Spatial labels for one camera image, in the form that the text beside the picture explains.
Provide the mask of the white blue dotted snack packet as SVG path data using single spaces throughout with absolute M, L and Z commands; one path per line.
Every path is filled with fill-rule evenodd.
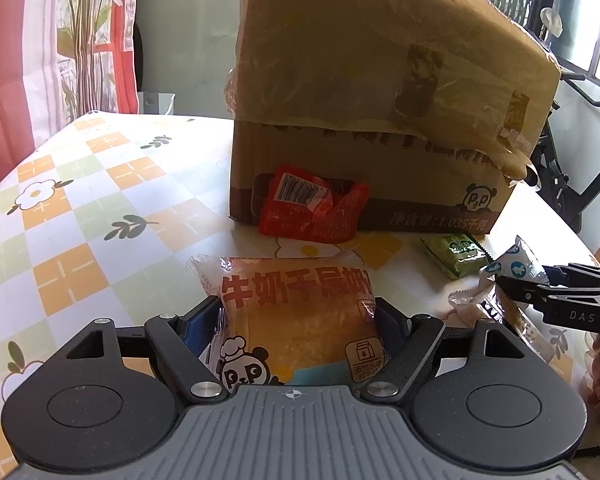
M 480 270 L 478 284 L 481 287 L 489 286 L 499 276 L 536 284 L 550 284 L 540 259 L 520 236 L 515 238 L 515 243 L 504 254 Z

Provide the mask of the orange bread packet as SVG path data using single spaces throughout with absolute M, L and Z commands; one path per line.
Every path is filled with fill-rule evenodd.
M 354 252 L 189 259 L 218 297 L 202 360 L 228 392 L 250 385 L 364 384 L 387 362 L 370 274 Z

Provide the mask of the green pineapple cake packet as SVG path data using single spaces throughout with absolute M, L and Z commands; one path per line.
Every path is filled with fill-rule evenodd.
M 466 234 L 427 235 L 420 241 L 432 260 L 456 280 L 479 272 L 490 262 L 486 251 Z

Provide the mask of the black exercise bike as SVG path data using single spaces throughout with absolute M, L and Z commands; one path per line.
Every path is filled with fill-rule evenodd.
M 526 182 L 573 232 L 600 196 L 600 87 L 567 72 L 531 155 Z

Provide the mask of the floral checkered tablecloth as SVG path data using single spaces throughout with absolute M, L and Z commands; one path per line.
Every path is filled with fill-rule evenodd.
M 37 148 L 0 183 L 0 418 L 5 399 L 93 318 L 142 325 L 204 299 L 190 257 L 328 257 L 357 252 L 376 295 L 448 322 L 451 282 L 422 235 L 358 232 L 341 245 L 261 236 L 228 218 L 233 122 L 94 113 Z M 526 186 L 491 233 L 492 257 L 519 235 L 545 264 L 600 266 Z M 0 479 L 16 461 L 0 425 Z

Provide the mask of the red snack packet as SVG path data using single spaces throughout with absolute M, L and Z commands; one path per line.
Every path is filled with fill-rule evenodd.
M 328 181 L 306 170 L 282 165 L 268 185 L 259 233 L 322 244 L 348 242 L 370 198 L 370 187 L 353 183 L 338 193 Z

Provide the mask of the brown cardboard box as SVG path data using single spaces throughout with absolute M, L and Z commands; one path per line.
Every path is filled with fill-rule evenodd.
M 240 0 L 230 216 L 278 170 L 370 189 L 360 228 L 490 232 L 527 177 L 560 78 L 488 0 Z

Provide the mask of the red patterned curtain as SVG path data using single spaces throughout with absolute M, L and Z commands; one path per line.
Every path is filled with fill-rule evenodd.
M 0 182 L 87 113 L 138 111 L 136 0 L 0 0 Z

